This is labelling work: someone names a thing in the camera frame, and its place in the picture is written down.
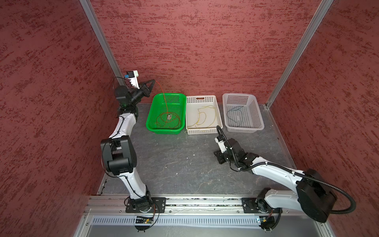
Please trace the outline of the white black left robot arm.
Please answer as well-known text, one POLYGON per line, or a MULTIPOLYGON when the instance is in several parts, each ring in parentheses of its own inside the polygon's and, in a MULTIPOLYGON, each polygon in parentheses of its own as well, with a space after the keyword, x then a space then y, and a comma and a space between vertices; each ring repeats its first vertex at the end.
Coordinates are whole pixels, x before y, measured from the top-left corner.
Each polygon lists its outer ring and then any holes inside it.
POLYGON ((119 103, 118 123, 109 138, 100 143, 102 167, 110 178, 120 179, 129 192, 127 207, 148 213, 154 207, 150 191, 137 171, 137 154, 131 140, 131 132, 138 118, 137 104, 149 97, 155 80, 144 82, 139 89, 129 90, 118 86, 114 90, 119 103))

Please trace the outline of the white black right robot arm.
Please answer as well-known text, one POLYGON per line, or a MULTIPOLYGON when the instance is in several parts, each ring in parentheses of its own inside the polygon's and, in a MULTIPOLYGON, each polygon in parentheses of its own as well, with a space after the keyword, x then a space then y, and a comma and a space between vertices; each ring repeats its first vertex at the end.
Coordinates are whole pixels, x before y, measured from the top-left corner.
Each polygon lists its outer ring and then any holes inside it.
POLYGON ((238 171, 263 176, 287 188, 285 191, 264 188, 246 207, 260 213, 280 208, 293 209, 317 222, 327 221, 337 197, 330 187, 323 184, 316 171, 309 169, 304 172, 271 163, 257 154, 245 152, 235 139, 225 140, 218 136, 215 142, 219 150, 214 154, 220 164, 229 163, 238 171))

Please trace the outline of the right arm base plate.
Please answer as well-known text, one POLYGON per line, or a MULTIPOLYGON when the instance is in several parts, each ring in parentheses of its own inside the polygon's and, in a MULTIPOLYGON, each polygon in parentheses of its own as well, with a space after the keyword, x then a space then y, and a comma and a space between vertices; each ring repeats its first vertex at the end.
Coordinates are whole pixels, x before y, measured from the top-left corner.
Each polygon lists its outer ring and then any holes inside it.
POLYGON ((278 214, 279 208, 273 208, 268 205, 264 199, 253 198, 242 198, 242 207, 244 213, 253 214, 278 214))

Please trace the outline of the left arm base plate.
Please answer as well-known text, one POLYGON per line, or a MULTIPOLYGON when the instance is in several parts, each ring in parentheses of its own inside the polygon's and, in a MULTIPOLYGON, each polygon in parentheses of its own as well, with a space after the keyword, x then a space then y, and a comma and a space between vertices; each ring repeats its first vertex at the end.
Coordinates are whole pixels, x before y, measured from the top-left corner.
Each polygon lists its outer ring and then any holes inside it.
POLYGON ((165 212, 167 198, 163 197, 152 197, 148 200, 144 198, 140 199, 128 199, 126 203, 125 212, 126 213, 152 213, 157 214, 165 212))

